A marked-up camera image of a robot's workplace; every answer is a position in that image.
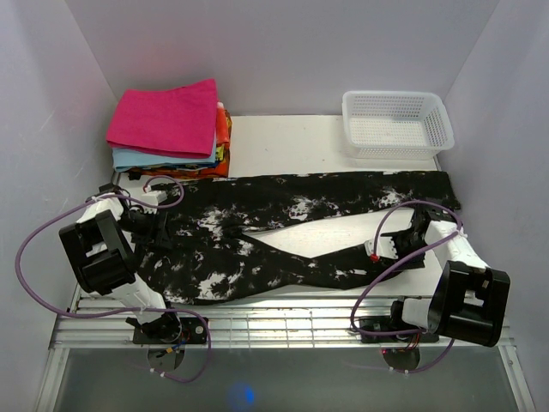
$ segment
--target pants leg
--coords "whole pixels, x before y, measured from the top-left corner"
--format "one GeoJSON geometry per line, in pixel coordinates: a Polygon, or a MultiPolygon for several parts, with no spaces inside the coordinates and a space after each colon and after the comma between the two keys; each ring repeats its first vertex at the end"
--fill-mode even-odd
{"type": "MultiPolygon", "coordinates": [[[[162,185],[170,202],[177,186],[162,185]]],[[[459,203],[441,172],[325,173],[185,182],[185,200],[166,213],[176,245],[149,251],[142,276],[174,302],[241,299],[288,284],[356,288],[384,269],[358,245],[309,259],[279,251],[244,231],[386,209],[414,198],[459,203]]]]}

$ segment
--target gray floor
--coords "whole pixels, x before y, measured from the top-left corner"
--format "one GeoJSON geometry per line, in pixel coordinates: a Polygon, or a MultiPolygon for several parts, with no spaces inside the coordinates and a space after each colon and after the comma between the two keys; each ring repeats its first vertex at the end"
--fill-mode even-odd
{"type": "MultiPolygon", "coordinates": [[[[440,348],[421,349],[422,363],[440,348]]],[[[205,352],[189,350],[176,371],[190,376],[205,352]]],[[[147,352],[72,349],[56,411],[515,411],[499,352],[453,348],[438,366],[403,376],[384,367],[377,348],[215,350],[210,368],[182,385],[131,364],[147,352]]]]}

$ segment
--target white plastic basket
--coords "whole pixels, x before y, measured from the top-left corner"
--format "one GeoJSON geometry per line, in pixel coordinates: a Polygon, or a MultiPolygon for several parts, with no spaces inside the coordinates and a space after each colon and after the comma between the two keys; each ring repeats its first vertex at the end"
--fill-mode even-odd
{"type": "Polygon", "coordinates": [[[343,124],[352,157],[430,159],[454,147],[454,132],[433,93],[346,92],[343,124]]]}

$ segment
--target light blue towel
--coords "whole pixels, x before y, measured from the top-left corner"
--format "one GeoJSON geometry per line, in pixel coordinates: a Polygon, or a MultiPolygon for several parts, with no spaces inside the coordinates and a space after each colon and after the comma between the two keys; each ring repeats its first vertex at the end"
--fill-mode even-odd
{"type": "Polygon", "coordinates": [[[132,150],[130,148],[112,148],[112,159],[114,170],[125,172],[132,167],[149,167],[164,165],[199,165],[202,163],[215,163],[215,143],[212,147],[212,154],[206,159],[186,159],[180,157],[165,157],[156,154],[148,154],[132,150]]]}

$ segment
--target stack of folded clothes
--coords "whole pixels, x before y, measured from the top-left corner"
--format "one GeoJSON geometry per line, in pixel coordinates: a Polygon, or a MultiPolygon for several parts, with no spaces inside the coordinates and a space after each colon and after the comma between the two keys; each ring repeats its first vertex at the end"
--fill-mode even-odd
{"type": "Polygon", "coordinates": [[[226,177],[230,131],[231,118],[210,79],[163,92],[128,90],[106,140],[117,172],[226,177]]]}

